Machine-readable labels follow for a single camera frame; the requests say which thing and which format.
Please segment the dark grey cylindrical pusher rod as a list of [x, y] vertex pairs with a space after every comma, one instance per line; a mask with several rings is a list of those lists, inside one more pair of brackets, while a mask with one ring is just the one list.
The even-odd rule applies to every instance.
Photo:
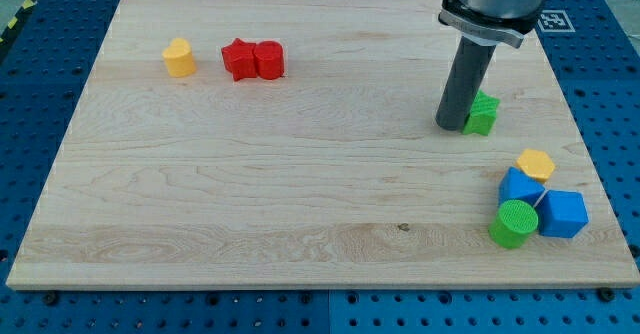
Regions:
[[461, 130], [470, 113], [496, 46], [483, 46], [462, 37], [436, 112], [436, 124], [448, 131]]

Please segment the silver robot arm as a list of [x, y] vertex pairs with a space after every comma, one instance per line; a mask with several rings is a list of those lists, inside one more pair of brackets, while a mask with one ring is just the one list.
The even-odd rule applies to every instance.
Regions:
[[442, 0], [439, 22], [461, 38], [436, 112], [441, 128], [463, 128], [495, 48], [519, 48], [543, 8], [544, 0]]

